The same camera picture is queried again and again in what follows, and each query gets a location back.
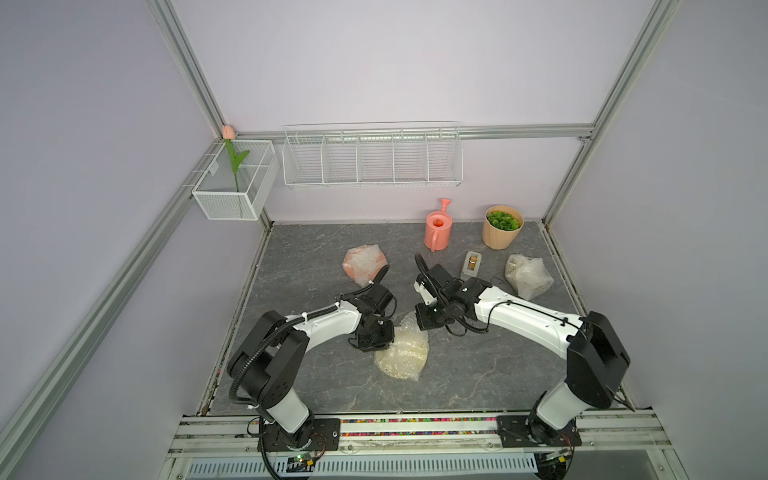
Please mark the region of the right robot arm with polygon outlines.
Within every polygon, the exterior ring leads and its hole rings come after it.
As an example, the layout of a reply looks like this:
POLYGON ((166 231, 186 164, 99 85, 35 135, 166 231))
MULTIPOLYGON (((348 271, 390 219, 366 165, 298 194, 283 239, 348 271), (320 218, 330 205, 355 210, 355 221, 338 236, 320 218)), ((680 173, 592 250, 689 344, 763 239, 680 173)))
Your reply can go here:
POLYGON ((415 307, 420 330, 448 329, 487 333, 492 326, 531 340, 565 362, 565 376, 536 401, 524 426, 529 438, 550 445, 589 409, 607 409, 631 364, 609 319, 595 311, 584 316, 552 310, 505 292, 492 283, 460 279, 441 265, 428 266, 415 254, 419 274, 414 289, 422 298, 415 307))

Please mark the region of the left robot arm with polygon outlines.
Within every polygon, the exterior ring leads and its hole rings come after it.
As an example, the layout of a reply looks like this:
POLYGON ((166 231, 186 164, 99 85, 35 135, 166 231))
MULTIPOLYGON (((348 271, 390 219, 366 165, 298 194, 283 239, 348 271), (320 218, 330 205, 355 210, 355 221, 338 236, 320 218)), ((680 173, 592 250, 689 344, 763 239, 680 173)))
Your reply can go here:
POLYGON ((294 384, 305 355, 342 336, 362 352, 387 349, 394 342, 396 308, 390 290, 371 283, 316 310, 290 316, 266 312, 230 357, 229 402, 255 410, 288 435, 304 433, 312 412, 294 384))

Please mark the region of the pink watering can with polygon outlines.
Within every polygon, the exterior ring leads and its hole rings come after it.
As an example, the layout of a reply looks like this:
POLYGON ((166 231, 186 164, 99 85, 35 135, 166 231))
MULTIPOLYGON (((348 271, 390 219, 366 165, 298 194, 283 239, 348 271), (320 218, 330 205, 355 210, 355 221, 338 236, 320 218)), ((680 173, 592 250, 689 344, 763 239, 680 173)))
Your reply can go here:
POLYGON ((453 226, 453 218, 447 212, 450 204, 450 199, 441 199, 441 209, 431 212, 426 217, 424 243, 431 252, 444 250, 450 243, 453 226))

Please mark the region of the potted green plant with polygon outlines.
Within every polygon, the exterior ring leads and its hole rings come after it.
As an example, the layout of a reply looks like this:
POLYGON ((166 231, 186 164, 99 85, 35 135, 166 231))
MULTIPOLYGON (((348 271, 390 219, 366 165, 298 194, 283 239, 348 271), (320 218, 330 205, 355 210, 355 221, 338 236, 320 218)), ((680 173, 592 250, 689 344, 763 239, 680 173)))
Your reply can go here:
POLYGON ((514 208, 497 205, 485 213, 482 240, 494 250, 508 248, 525 224, 523 216, 514 208))

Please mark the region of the pink artificial tulip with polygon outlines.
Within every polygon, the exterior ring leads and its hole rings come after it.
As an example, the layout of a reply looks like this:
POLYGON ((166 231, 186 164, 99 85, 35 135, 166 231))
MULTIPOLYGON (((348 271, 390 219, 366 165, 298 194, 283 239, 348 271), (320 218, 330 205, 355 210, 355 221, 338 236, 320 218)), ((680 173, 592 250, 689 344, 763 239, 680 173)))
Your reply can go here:
POLYGON ((237 133, 235 129, 231 125, 223 125, 221 128, 222 138, 225 142, 226 150, 229 154, 230 163, 231 163, 231 171, 234 178, 235 183, 235 189, 237 192, 240 191, 239 186, 239 177, 238 177, 238 170, 244 160, 249 156, 250 151, 249 150, 243 150, 238 151, 233 141, 237 138, 237 133))

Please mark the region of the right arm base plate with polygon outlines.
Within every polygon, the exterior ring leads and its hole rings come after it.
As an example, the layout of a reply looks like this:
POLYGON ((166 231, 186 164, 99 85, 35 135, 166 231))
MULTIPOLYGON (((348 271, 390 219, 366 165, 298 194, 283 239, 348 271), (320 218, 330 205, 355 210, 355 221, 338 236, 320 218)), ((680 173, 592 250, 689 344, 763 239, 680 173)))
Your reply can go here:
POLYGON ((555 430, 537 417, 499 415, 497 434, 505 448, 574 448, 582 445, 575 420, 571 420, 563 429, 555 430))

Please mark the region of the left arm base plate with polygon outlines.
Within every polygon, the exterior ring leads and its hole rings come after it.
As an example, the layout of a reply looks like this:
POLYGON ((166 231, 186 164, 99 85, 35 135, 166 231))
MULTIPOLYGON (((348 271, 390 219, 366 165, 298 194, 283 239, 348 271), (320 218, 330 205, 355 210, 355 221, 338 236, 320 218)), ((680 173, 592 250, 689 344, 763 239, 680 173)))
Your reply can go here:
POLYGON ((289 450, 336 451, 341 438, 341 419, 310 417, 299 429, 290 433, 279 423, 266 424, 260 437, 267 452, 289 450))

